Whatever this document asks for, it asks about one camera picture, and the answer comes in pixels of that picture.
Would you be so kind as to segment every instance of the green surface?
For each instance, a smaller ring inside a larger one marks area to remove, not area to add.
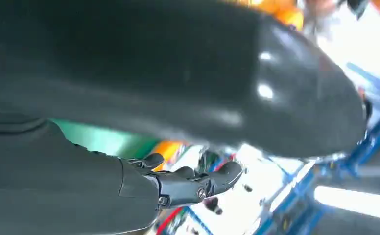
[[[125,159],[146,156],[159,140],[110,129],[53,120],[62,129],[66,138],[90,151],[99,151]]]

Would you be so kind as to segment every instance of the yellow object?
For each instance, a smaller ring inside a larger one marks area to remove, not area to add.
[[[183,145],[182,142],[178,141],[162,141],[152,150],[153,153],[159,153],[164,157],[164,163],[173,158],[180,147]],[[153,171],[160,171],[163,169],[164,163],[159,165]]]

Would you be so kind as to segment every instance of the robotic hand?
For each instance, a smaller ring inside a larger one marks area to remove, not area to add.
[[[175,172],[152,172],[163,162],[158,153],[148,155],[143,160],[128,160],[140,168],[142,175],[154,182],[159,190],[159,207],[171,208],[203,201],[230,189],[240,178],[242,168],[236,162],[225,164],[218,172],[196,175],[190,167],[182,167]]]

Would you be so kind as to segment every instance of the dark gray surface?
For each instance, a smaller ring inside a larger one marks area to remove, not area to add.
[[[0,105],[300,158],[351,150],[365,129],[352,83],[305,38],[197,0],[0,1]]]
[[[0,114],[0,235],[148,227],[157,215],[158,188],[132,167],[73,145],[54,123]]]

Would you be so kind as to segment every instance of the screw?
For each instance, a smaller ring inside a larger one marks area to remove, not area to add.
[[[206,196],[206,191],[202,188],[199,188],[199,190],[197,191],[197,196],[203,199]]]
[[[168,202],[168,200],[165,197],[158,198],[158,204],[160,204],[161,206],[167,205],[167,202]]]

